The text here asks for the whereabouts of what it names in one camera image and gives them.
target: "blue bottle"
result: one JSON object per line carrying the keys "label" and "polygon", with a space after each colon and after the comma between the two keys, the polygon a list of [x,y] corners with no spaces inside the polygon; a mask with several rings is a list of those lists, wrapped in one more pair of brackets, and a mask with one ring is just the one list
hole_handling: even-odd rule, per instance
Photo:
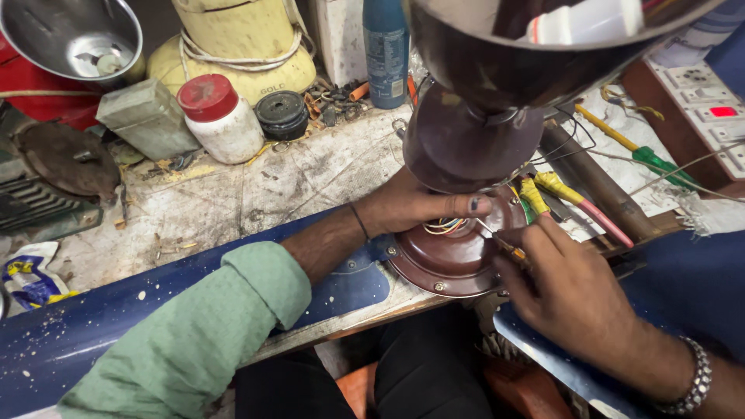
{"label": "blue bottle", "polygon": [[381,109],[393,109],[406,100],[409,71],[409,28],[401,0],[364,0],[367,80],[370,99]]}

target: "green shirt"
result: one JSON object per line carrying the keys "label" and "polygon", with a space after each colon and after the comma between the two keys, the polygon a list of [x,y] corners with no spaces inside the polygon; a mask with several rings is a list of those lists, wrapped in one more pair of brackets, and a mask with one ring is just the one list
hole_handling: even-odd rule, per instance
{"label": "green shirt", "polygon": [[125,333],[62,397],[62,417],[201,419],[269,331],[292,327],[311,302],[281,245],[243,246],[221,266]]}

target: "hand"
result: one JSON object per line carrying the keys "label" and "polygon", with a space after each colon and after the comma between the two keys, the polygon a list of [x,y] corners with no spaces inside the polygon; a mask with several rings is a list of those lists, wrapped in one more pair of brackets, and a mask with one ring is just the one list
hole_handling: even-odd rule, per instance
{"label": "hand", "polygon": [[529,227],[498,235],[531,261],[533,290],[508,259],[499,256],[494,264],[517,313],[536,331],[599,368],[618,365],[631,354],[629,346],[644,340],[646,323],[637,318],[608,262],[553,220],[538,217]]}
{"label": "hand", "polygon": [[370,195],[355,202],[370,237],[398,233],[436,218],[474,218],[492,213],[485,195],[434,195],[401,168]]}

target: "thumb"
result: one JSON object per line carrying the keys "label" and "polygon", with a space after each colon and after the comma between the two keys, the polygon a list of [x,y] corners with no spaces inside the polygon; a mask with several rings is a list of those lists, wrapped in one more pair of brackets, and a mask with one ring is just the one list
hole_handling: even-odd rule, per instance
{"label": "thumb", "polygon": [[476,218],[492,213],[492,200],[486,195],[428,195],[426,219]]}

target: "dirty workbench surface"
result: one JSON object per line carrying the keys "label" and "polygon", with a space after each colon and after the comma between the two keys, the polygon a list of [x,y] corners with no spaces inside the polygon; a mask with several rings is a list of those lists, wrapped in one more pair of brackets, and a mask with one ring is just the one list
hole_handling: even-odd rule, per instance
{"label": "dirty workbench surface", "polygon": [[[652,145],[661,157],[669,157],[642,117],[634,113],[627,116],[619,107],[600,100],[597,91],[586,98],[585,107],[606,123],[639,145]],[[407,105],[391,111],[371,110],[354,122],[322,131],[314,129],[309,138],[294,142],[282,153],[270,148],[249,166],[225,166],[200,152],[186,170],[177,174],[163,174],[150,161],[128,168],[124,171],[130,202],[126,228],[117,230],[114,225],[121,217],[121,207],[107,209],[100,227],[61,241],[49,268],[70,289],[84,291],[355,200],[374,190],[403,165],[402,142],[391,123],[397,118],[408,120],[410,115]],[[598,142],[598,150],[625,155],[612,139],[577,118]],[[583,136],[581,133],[580,143],[586,144]],[[655,176],[632,163],[601,164],[614,178],[623,180],[620,183],[627,192]],[[538,169],[546,171],[548,167]],[[635,199],[648,215],[654,215],[654,222],[665,232],[681,229],[683,221],[696,227],[702,219],[709,224],[716,219],[712,215],[716,212],[711,211],[704,218],[702,211],[696,215],[699,218],[675,215],[670,210],[681,203],[698,210],[711,204],[700,204],[697,197],[682,195],[662,183],[635,195]],[[573,222],[565,228],[578,239],[598,234],[591,221]],[[23,244],[19,240],[0,240],[0,254],[7,257]],[[587,245],[605,250],[603,246],[608,241],[595,239]],[[390,282],[391,291],[385,301],[269,338],[254,360],[350,334],[447,301],[379,267]],[[21,311],[13,303],[10,314]]]}

